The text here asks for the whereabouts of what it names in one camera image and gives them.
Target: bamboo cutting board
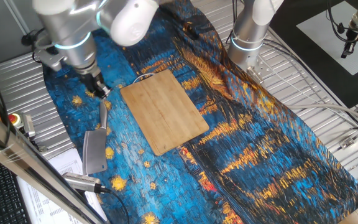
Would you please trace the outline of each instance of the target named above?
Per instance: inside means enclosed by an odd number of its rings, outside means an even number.
[[[122,88],[121,95],[157,156],[209,129],[169,70]]]

